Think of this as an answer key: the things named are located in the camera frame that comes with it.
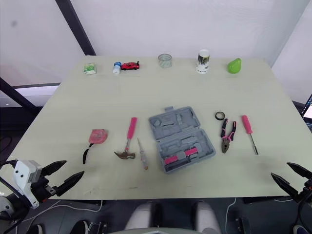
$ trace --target green fruit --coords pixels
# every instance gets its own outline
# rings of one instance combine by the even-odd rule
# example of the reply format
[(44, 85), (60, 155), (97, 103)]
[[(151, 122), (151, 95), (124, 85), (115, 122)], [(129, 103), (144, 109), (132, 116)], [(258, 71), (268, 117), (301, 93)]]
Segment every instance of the green fruit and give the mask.
[(228, 72), (232, 74), (239, 72), (241, 68), (242, 60), (240, 58), (237, 58), (228, 64)]

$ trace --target blue cap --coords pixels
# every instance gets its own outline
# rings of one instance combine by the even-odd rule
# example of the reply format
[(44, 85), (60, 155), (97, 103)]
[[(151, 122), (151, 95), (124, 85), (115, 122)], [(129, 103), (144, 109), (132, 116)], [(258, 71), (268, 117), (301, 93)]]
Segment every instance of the blue cap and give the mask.
[(121, 62), (115, 62), (115, 63), (114, 63), (114, 66), (119, 66), (119, 67), (121, 67)]

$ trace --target table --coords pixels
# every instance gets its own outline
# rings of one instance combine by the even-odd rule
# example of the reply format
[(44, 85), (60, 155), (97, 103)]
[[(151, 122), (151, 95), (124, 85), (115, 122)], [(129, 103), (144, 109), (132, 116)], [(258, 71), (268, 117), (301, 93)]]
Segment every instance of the table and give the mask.
[[(138, 60), (139, 70), (113, 75), (115, 61)], [(173, 66), (162, 69), (157, 58), (86, 56), (46, 103), (9, 159), (33, 159), (42, 166), (67, 160), (48, 176), (50, 186), (59, 186), (70, 175), (85, 171), (62, 199), (285, 195), (270, 172), (301, 190), (305, 180), (286, 162), (312, 170), (311, 133), (264, 60), (243, 59), (242, 70), (236, 75), (226, 71), (231, 60), (211, 58), (208, 74), (200, 75), (195, 71), (195, 59), (173, 58)], [(88, 62), (97, 64), (97, 74), (83, 74), (83, 65)], [(170, 175), (160, 167), (148, 123), (149, 117), (163, 113), (168, 106), (191, 106), (216, 149), (214, 157)], [(226, 154), (221, 152), (222, 122), (215, 119), (216, 111), (224, 111), (230, 121), (237, 121), (234, 141)], [(258, 156), (241, 115), (248, 115), (252, 124)], [(138, 155), (139, 137), (148, 170), (143, 169), (139, 157), (121, 160), (113, 153), (123, 150), (131, 117), (138, 117), (138, 122), (130, 152)], [(83, 165), (82, 154), (94, 128), (107, 129), (109, 135), (103, 144), (91, 148)], [(5, 166), (0, 175), (10, 181), (12, 171)], [(3, 185), (0, 191), (11, 193)]]

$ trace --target hammer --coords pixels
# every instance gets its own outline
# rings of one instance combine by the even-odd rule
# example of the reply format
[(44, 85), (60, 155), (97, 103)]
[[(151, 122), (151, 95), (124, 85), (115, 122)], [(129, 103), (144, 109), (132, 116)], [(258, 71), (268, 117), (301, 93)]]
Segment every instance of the hammer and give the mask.
[(131, 118), (129, 130), (128, 130), (128, 135), (127, 135), (127, 144), (126, 144), (126, 147), (125, 147), (125, 151), (122, 152), (122, 153), (114, 152), (121, 159), (129, 159), (129, 158), (134, 159), (136, 157), (135, 153), (129, 153), (128, 152), (130, 140), (132, 139), (133, 134), (135, 132), (136, 123), (137, 123), (137, 118), (136, 117)]

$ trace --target pink tape measure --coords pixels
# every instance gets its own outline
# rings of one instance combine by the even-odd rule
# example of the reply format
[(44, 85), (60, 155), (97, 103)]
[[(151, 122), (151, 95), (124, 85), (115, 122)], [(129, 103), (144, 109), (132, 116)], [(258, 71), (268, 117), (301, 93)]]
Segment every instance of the pink tape measure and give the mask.
[(108, 136), (108, 132), (105, 129), (92, 129), (92, 132), (89, 137), (90, 145), (88, 149), (84, 151), (83, 156), (82, 156), (83, 164), (86, 163), (87, 154), (91, 146), (93, 146), (94, 144), (102, 144), (107, 139), (107, 136)]

